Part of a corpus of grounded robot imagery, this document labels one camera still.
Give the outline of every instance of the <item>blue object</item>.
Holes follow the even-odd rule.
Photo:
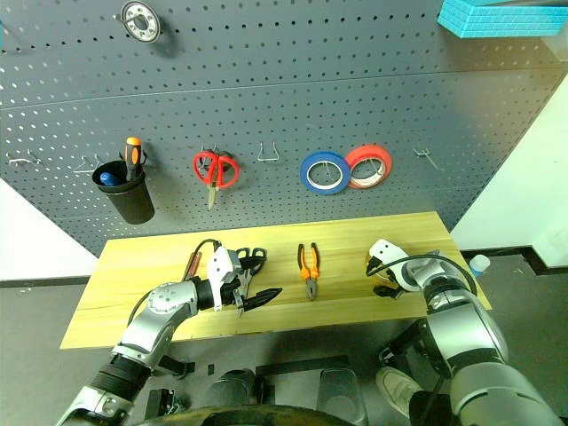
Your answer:
[[[469,270],[471,271],[471,273],[473,273],[473,276],[478,278],[483,271],[478,271],[476,268],[472,268],[471,266],[469,267]]]
[[[444,0],[438,24],[460,38],[555,36],[568,20],[566,6],[491,6],[486,0]]]
[[[100,183],[104,186],[118,186],[121,184],[120,181],[116,177],[114,177],[114,175],[108,173],[107,171],[103,171],[100,174],[99,179]]]
[[[312,167],[325,162],[333,164],[341,172],[339,180],[331,185],[319,185],[310,178],[310,170]],[[304,158],[300,166],[300,180],[304,186],[310,191],[320,195],[332,195],[341,192],[349,184],[350,178],[351,170],[349,169],[347,161],[341,155],[331,151],[321,151],[319,153],[310,154]]]

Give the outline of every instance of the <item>cable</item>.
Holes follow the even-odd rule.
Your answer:
[[[140,297],[140,300],[138,300],[136,302],[136,304],[134,305],[134,308],[132,308],[132,312],[130,313],[130,316],[128,317],[128,323],[126,324],[127,326],[129,326],[130,323],[132,322],[132,320],[134,320],[134,315],[136,315],[136,311],[138,310],[138,308],[140,307],[142,302],[144,302],[148,298],[148,296],[150,296],[150,293],[152,293],[153,291],[154,291],[154,289],[151,289],[145,295]]]
[[[203,246],[203,244],[206,244],[208,242],[213,243],[213,250],[217,251],[217,249],[219,248],[219,246],[221,245],[221,241],[218,240],[212,240],[211,238],[207,238],[206,240],[203,240],[202,242],[200,242],[197,245],[197,248],[195,249],[195,251],[193,252],[193,258],[195,258],[197,256],[197,253],[199,252],[199,249]],[[140,305],[148,298],[148,296],[150,296],[150,293],[152,293],[154,291],[154,289],[151,289],[150,291],[148,291],[145,295],[143,295],[142,297],[140,297],[140,300],[138,300],[136,302],[136,304],[134,305],[134,308],[132,309],[132,312],[130,313],[130,316],[128,317],[128,323],[126,324],[127,326],[130,325],[130,323],[132,322],[132,320],[134,320],[134,315],[136,315],[136,311],[138,310],[138,308],[140,307]]]
[[[408,262],[409,260],[414,260],[414,259],[438,259],[438,260],[443,260],[445,262],[448,262],[450,265],[455,267],[461,273],[461,275],[463,275],[463,278],[465,278],[466,281],[469,284],[469,289],[470,289],[471,293],[473,293],[474,296],[477,296],[476,282],[471,277],[471,274],[469,272],[467,272],[465,269],[463,269],[461,266],[459,266],[452,259],[449,259],[449,258],[444,257],[444,256],[439,256],[439,255],[426,254],[426,255],[414,255],[414,256],[402,257],[398,260],[390,262],[389,264],[384,264],[383,266],[379,266],[378,268],[376,268],[373,271],[367,271],[366,276],[372,277],[376,273],[378,273],[378,272],[380,272],[384,269],[390,268],[391,266],[393,266],[395,264],[400,264],[401,262]]]
[[[425,426],[426,425],[426,419],[428,419],[428,413],[430,412],[430,409],[432,408],[432,404],[434,403],[434,399],[436,399],[436,396],[440,392],[442,384],[444,384],[444,380],[445,380],[444,377],[440,376],[438,378],[438,380],[436,381],[436,384],[434,385],[434,389],[432,390],[430,397],[428,398],[428,401],[426,401],[426,407],[424,408],[424,411],[422,411],[422,414],[420,415],[420,419],[418,420],[417,424],[419,426]]]

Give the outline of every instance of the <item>orange pliers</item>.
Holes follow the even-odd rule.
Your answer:
[[[316,296],[317,279],[320,277],[320,253],[315,242],[312,243],[312,260],[313,267],[309,270],[305,265],[304,245],[298,244],[298,266],[300,267],[300,274],[305,280],[306,290],[310,300],[313,300]]]

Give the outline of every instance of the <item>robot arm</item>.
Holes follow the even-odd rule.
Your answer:
[[[111,359],[91,384],[83,386],[56,426],[122,425],[128,419],[134,400],[150,374],[167,358],[174,332],[199,310],[234,304],[247,311],[268,303],[281,288],[262,291],[246,298],[239,287],[248,287],[265,257],[239,259],[233,250],[216,244],[208,262],[208,280],[193,277],[183,282],[168,282],[147,296],[145,309],[128,325],[121,341],[112,349]]]
[[[463,268],[438,252],[408,256],[386,240],[374,244],[369,254],[367,275],[390,268],[389,279],[400,285],[385,296],[422,292],[427,317],[421,340],[432,365],[452,378],[452,411],[463,426],[563,424],[529,381],[507,365],[505,339]]]

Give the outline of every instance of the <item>red tape roll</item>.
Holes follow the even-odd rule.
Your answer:
[[[380,184],[384,179],[387,178],[387,176],[389,176],[389,173],[391,173],[392,169],[391,155],[387,152],[386,149],[378,145],[363,145],[359,148],[355,148],[353,151],[347,154],[345,160],[347,161],[349,170],[351,171],[349,186],[356,189],[367,189]],[[353,177],[353,170],[359,164],[366,162],[367,160],[378,160],[381,163],[381,167],[378,169],[378,172],[369,177]]]

